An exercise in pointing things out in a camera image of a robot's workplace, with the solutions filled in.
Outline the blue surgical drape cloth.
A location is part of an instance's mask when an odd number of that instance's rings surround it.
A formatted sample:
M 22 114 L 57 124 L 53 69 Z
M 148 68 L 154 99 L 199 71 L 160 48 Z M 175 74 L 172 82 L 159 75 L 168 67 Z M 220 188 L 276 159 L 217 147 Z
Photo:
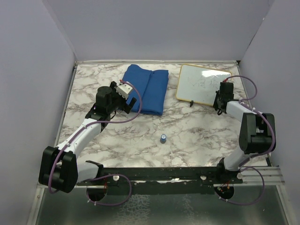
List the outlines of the blue surgical drape cloth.
M 138 65 L 130 65 L 123 81 L 132 84 L 139 92 L 142 100 L 140 113 L 161 116 L 169 81 L 168 70 L 147 70 Z

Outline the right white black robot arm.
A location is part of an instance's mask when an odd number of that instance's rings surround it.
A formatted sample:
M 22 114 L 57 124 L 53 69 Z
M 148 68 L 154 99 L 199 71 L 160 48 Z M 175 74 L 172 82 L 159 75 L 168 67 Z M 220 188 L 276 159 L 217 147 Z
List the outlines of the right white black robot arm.
M 276 146 L 274 115 L 262 113 L 234 99 L 233 88 L 233 83 L 222 81 L 213 104 L 218 115 L 225 113 L 241 122 L 239 146 L 217 164 L 215 177 L 220 183 L 228 182 L 252 158 L 266 155 Z

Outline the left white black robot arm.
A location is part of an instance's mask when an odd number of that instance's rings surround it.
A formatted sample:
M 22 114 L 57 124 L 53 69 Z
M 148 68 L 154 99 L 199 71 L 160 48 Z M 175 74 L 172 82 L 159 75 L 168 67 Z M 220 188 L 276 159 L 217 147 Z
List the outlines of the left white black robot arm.
M 130 83 L 111 82 L 109 86 L 99 87 L 96 101 L 85 115 L 80 127 L 65 141 L 56 147 L 48 146 L 42 155 L 38 182 L 48 186 L 51 194 L 58 191 L 69 193 L 77 183 L 90 181 L 98 185 L 103 181 L 101 164 L 91 161 L 77 163 L 84 148 L 99 135 L 109 123 L 114 123 L 111 114 L 117 110 L 130 113 L 136 101 L 141 97 L 127 99 L 132 91 L 137 89 Z

